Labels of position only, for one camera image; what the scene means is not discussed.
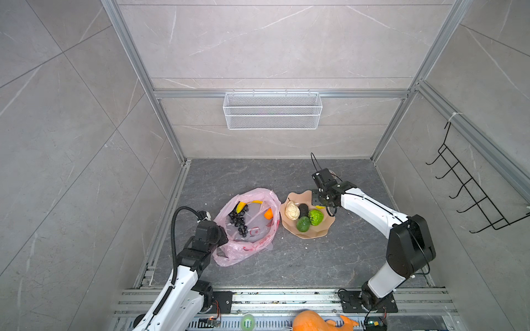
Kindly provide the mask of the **beige flower-shaped plate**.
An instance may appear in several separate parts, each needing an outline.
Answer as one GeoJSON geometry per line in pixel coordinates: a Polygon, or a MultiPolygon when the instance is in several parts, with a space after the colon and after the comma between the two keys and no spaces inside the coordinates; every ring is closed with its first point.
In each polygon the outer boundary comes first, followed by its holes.
{"type": "Polygon", "coordinates": [[[335,222],[335,217],[331,217],[324,207],[313,205],[312,192],[310,190],[303,193],[289,193],[286,201],[280,206],[280,216],[283,227],[301,239],[316,239],[324,237],[328,234],[330,227],[335,222]],[[318,210],[323,214],[323,221],[317,226],[310,225],[306,232],[300,232],[296,226],[298,219],[291,220],[286,215],[285,210],[290,202],[293,202],[297,207],[299,207],[300,204],[305,204],[308,206],[309,211],[318,210]]]}

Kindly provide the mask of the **green bumpy fruit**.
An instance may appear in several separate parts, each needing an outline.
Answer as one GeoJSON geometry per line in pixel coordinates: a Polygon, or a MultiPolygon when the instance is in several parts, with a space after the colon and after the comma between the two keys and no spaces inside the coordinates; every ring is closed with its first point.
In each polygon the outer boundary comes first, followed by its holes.
{"type": "Polygon", "coordinates": [[[310,210],[308,212],[312,226],[319,226],[324,221],[324,214],[319,209],[310,210]]]}

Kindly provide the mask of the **dark purple grape bunch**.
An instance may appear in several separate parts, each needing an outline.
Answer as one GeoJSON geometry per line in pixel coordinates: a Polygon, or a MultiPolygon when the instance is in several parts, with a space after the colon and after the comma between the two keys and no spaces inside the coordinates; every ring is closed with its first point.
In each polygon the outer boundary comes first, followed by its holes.
{"type": "Polygon", "coordinates": [[[229,219],[230,224],[235,226],[238,230],[238,233],[243,237],[246,238],[248,234],[248,226],[246,225],[246,222],[244,220],[245,212],[241,214],[237,214],[234,209],[229,213],[229,219]]]}

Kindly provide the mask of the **smooth green mango fruit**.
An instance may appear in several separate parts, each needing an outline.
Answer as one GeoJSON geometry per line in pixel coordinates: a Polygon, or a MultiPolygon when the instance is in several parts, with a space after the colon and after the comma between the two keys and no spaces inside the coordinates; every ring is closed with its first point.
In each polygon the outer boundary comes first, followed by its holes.
{"type": "Polygon", "coordinates": [[[311,226],[311,220],[308,217],[301,217],[296,223],[296,228],[300,233],[306,233],[311,226]]]}

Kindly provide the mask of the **beige bumpy fruit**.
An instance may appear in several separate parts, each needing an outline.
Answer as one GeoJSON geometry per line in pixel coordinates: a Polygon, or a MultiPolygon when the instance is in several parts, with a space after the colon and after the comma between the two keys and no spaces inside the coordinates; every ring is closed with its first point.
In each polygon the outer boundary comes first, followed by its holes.
{"type": "Polygon", "coordinates": [[[284,215],[291,221],[297,221],[300,217],[300,209],[294,202],[289,201],[285,207],[284,215]]]}

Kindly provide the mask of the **yellow green banana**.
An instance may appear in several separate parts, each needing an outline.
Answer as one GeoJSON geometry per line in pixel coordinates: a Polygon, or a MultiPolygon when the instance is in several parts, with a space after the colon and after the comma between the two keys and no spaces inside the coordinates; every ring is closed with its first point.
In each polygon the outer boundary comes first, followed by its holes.
{"type": "MultiPolygon", "coordinates": [[[[251,201],[250,204],[262,204],[262,201],[254,200],[254,201],[251,201]]],[[[235,212],[237,214],[241,214],[243,212],[248,212],[248,210],[249,210],[248,204],[246,204],[244,202],[241,202],[241,201],[235,207],[235,212]]]]}

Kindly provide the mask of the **pink plastic bag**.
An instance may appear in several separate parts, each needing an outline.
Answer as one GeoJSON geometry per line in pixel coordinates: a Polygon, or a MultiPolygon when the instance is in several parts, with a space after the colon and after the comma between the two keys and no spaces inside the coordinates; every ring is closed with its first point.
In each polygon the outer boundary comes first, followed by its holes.
{"type": "Polygon", "coordinates": [[[237,194],[218,212],[214,222],[226,230],[229,242],[213,252],[213,259],[218,266],[232,266],[262,250],[273,248],[272,242],[280,225],[280,201],[273,191],[266,188],[256,188],[247,193],[237,194]],[[262,201],[262,204],[250,204],[254,200],[262,201]],[[244,216],[248,226],[246,238],[238,233],[229,219],[229,213],[240,201],[249,206],[244,216]],[[264,213],[269,208],[274,214],[272,220],[264,218],[264,213]]]}

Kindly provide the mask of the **orange tangerine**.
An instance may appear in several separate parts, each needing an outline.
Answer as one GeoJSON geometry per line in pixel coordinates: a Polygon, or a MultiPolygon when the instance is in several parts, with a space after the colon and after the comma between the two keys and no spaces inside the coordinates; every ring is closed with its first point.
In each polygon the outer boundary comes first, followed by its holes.
{"type": "Polygon", "coordinates": [[[272,220],[274,217],[274,214],[273,214],[273,211],[271,208],[269,208],[265,213],[264,213],[264,218],[267,219],[267,220],[272,220]]]}

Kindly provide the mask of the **dark avocado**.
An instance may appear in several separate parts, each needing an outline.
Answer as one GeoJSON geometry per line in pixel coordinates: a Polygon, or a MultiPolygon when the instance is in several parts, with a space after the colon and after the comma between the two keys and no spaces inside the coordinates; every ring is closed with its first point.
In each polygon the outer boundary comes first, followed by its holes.
{"type": "Polygon", "coordinates": [[[309,207],[306,204],[300,204],[298,206],[300,212],[300,218],[307,217],[309,214],[309,207]]]}

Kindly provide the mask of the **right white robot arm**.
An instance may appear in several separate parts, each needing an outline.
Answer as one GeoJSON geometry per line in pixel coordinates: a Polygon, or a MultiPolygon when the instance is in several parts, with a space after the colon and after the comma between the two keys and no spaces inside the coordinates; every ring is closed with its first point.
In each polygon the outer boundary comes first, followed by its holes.
{"type": "Polygon", "coordinates": [[[339,182],[323,168],[312,174],[317,186],[313,198],[318,205],[356,214],[381,232],[387,240],[384,265],[366,281],[360,292],[361,306],[367,312],[377,310],[390,294],[421,269],[429,268],[436,249],[426,220],[408,216],[365,194],[349,181],[339,182]]]}

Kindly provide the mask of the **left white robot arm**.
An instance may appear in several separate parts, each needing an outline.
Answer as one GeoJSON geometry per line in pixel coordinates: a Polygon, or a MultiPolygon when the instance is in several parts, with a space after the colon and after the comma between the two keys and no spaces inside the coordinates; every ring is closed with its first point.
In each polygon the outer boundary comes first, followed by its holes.
{"type": "Polygon", "coordinates": [[[212,301],[212,286],[200,276],[211,262],[211,253],[228,242],[224,229],[211,220],[201,220],[195,234],[177,251],[175,229],[171,229],[173,269],[163,290],[148,312],[136,318],[135,330],[185,330],[212,301]]]}

